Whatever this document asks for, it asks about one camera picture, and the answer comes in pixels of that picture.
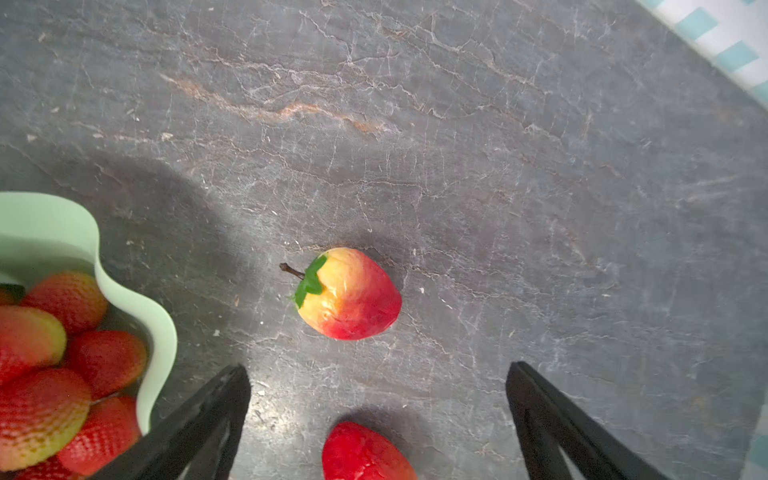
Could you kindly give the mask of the large red fake strawberry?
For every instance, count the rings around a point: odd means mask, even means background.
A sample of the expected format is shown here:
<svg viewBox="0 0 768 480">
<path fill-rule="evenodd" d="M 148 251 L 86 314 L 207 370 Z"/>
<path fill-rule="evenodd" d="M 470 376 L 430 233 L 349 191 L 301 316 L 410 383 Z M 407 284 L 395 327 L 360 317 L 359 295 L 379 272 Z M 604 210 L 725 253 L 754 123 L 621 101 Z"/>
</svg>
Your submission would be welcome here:
<svg viewBox="0 0 768 480">
<path fill-rule="evenodd" d="M 324 479 L 417 480 L 406 457 L 384 436 L 354 422 L 337 424 L 322 451 Z"/>
</svg>

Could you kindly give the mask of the red yellow fake apple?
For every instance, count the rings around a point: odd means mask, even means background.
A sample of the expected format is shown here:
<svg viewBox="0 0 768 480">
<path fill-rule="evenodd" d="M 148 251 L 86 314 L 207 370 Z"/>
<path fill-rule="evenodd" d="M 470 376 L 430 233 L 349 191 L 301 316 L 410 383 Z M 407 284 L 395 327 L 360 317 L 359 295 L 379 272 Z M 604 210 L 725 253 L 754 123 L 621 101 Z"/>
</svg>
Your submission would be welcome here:
<svg viewBox="0 0 768 480">
<path fill-rule="evenodd" d="M 387 330 L 397 320 L 402 296 L 389 275 L 363 252 L 333 248 L 301 272 L 279 268 L 300 279 L 294 303 L 317 332 L 336 340 L 362 340 Z"/>
</svg>

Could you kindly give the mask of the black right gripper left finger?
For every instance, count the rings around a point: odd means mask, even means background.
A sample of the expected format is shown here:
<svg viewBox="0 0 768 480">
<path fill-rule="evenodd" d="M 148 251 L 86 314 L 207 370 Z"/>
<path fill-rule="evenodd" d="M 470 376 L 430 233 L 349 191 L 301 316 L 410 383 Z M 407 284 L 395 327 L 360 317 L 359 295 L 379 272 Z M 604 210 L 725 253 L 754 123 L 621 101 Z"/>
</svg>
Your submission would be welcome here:
<svg viewBox="0 0 768 480">
<path fill-rule="evenodd" d="M 227 479 L 251 399 L 246 369 L 233 364 L 94 479 Z"/>
</svg>

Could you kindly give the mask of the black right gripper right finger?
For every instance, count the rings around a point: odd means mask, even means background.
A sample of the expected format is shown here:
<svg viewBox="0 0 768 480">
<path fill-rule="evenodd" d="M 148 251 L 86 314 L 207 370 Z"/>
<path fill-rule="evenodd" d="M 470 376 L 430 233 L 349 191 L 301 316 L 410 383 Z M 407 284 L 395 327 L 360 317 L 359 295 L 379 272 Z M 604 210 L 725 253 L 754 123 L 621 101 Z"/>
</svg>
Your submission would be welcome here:
<svg viewBox="0 0 768 480">
<path fill-rule="evenodd" d="M 568 462 L 586 479 L 665 477 L 528 363 L 510 365 L 505 388 L 531 479 L 570 479 Z"/>
</svg>

